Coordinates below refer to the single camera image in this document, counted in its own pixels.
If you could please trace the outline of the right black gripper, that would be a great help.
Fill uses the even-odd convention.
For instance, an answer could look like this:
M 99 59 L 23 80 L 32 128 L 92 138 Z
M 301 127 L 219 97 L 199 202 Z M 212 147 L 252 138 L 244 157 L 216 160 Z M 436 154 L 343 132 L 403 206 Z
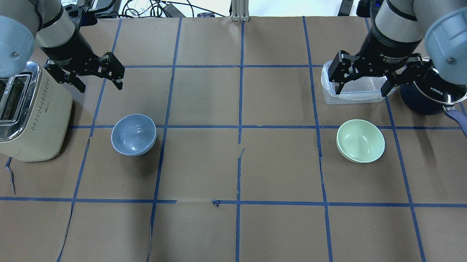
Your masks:
M 345 50 L 337 52 L 329 67 L 329 81 L 334 84 L 335 94 L 340 95 L 344 85 L 363 76 L 385 76 L 386 82 L 380 91 L 383 98 L 400 85 L 422 81 L 433 66 L 429 57 L 413 53 L 420 40 L 399 42 L 390 39 L 378 29 L 370 29 L 358 54 L 351 55 Z M 397 74 L 395 71 L 405 67 Z

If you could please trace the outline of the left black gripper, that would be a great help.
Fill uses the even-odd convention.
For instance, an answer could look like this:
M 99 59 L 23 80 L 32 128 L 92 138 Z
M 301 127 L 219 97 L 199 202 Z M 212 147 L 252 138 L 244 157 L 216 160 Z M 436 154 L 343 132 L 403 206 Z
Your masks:
M 40 48 L 49 57 L 44 69 L 59 84 L 67 83 L 84 93 L 86 85 L 78 75 L 95 75 L 109 79 L 116 89 L 123 89 L 125 68 L 122 63 L 112 52 L 97 56 L 80 33 L 75 33 L 62 45 Z

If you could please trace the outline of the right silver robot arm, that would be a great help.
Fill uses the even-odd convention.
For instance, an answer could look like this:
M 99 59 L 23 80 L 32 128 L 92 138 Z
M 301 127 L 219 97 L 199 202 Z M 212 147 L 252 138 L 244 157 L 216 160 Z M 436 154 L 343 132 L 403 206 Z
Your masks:
M 467 85 L 467 0 L 383 0 L 356 55 L 338 51 L 329 81 L 340 94 L 362 77 L 385 77 L 381 96 L 436 69 L 448 83 Z

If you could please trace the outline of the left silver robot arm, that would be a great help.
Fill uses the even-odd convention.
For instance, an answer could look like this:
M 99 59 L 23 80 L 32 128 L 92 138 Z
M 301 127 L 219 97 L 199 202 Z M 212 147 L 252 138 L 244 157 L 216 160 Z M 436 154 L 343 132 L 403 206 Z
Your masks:
M 104 7 L 64 6 L 61 0 L 0 0 L 0 77 L 22 72 L 38 46 L 48 57 L 46 71 L 59 84 L 84 92 L 80 76 L 95 75 L 122 90 L 122 63 L 112 52 L 96 55 L 80 32 L 82 26 L 96 24 L 102 11 Z

